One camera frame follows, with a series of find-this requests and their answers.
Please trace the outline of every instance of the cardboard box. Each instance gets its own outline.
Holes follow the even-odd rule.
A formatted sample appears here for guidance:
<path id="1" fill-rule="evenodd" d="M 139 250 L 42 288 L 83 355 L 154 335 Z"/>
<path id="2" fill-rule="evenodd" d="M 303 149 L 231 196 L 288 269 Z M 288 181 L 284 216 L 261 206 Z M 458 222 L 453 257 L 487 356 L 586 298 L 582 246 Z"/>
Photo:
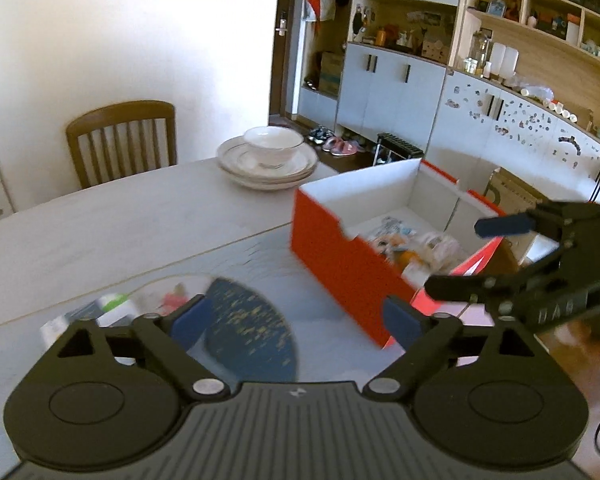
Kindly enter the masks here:
<path id="1" fill-rule="evenodd" d="M 484 196 L 508 215 L 526 211 L 535 207 L 538 202 L 548 200 L 535 187 L 504 168 L 496 168 L 493 171 Z M 511 251 L 519 263 L 530 253 L 537 237 L 536 233 L 507 237 Z M 538 243 L 543 244 L 544 240 L 538 240 Z"/>
<path id="2" fill-rule="evenodd" d="M 401 207 L 419 226 L 447 232 L 473 253 L 455 273 L 479 272 L 501 241 L 485 244 L 475 235 L 474 224 L 478 218 L 504 213 L 480 194 L 461 191 L 456 179 L 424 160 L 342 173 L 296 190 L 292 251 L 380 346 L 392 341 L 382 323 L 382 302 L 388 295 L 411 302 L 427 315 L 439 308 L 423 290 L 416 297 L 397 267 L 350 231 Z"/>
<path id="3" fill-rule="evenodd" d="M 332 54 L 331 52 L 323 52 L 318 90 L 338 97 L 343 66 L 344 56 Z"/>

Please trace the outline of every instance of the jar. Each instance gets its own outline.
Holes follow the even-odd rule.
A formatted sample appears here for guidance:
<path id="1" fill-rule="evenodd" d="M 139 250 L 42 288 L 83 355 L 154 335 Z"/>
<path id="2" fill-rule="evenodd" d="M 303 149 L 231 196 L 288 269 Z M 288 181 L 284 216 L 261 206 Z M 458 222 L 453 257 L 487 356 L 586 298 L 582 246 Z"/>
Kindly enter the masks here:
<path id="1" fill-rule="evenodd" d="M 469 57 L 478 62 L 477 68 L 484 68 L 484 63 L 487 61 L 490 43 L 491 40 L 487 38 L 487 36 L 481 30 L 478 30 L 474 33 L 471 40 Z"/>

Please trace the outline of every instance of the red and white box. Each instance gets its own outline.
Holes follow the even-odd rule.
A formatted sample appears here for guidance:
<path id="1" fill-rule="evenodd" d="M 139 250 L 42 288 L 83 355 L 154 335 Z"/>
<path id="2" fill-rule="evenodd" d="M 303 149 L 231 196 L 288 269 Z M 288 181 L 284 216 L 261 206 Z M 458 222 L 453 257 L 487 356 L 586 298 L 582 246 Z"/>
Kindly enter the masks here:
<path id="1" fill-rule="evenodd" d="M 497 206 L 476 192 L 462 191 L 456 179 L 425 160 L 392 162 L 299 187 L 292 251 L 380 346 L 392 341 L 382 323 L 382 302 L 388 295 L 426 315 L 440 307 L 356 235 L 364 222 L 397 210 L 416 229 L 445 232 L 472 254 L 453 274 L 482 270 L 501 241 L 485 241 L 474 232 L 478 219 L 503 214 Z"/>

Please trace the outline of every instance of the white plate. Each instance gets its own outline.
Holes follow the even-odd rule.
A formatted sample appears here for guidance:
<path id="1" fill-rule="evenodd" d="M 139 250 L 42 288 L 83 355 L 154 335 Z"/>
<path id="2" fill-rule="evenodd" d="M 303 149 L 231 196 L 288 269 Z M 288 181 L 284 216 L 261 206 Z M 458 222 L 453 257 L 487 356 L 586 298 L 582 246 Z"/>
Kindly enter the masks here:
<path id="1" fill-rule="evenodd" d="M 290 189 L 292 187 L 297 187 L 304 184 L 311 176 L 311 174 L 308 176 L 303 176 L 300 180 L 296 180 L 294 182 L 258 182 L 256 180 L 249 180 L 248 178 L 238 176 L 235 173 L 230 173 L 222 166 L 220 166 L 220 170 L 222 170 L 222 172 L 236 184 L 248 187 L 250 189 L 256 189 L 258 191 L 278 191 L 281 189 Z"/>
<path id="2" fill-rule="evenodd" d="M 225 171 L 272 184 L 296 182 L 311 175 L 318 165 L 318 156 L 310 146 L 303 144 L 298 147 L 291 160 L 280 168 L 264 168 L 258 164 L 243 138 L 235 137 L 218 147 L 218 161 Z"/>

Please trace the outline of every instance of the bottle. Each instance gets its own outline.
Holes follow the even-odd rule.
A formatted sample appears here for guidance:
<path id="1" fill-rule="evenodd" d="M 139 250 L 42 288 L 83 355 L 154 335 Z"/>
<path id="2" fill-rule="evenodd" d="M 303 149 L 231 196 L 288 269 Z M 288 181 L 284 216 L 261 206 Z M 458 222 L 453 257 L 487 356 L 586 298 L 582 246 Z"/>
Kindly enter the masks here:
<path id="1" fill-rule="evenodd" d="M 385 41 L 386 41 L 386 32 L 384 31 L 384 28 L 381 28 L 380 30 L 378 30 L 378 33 L 376 34 L 376 46 L 384 46 Z"/>

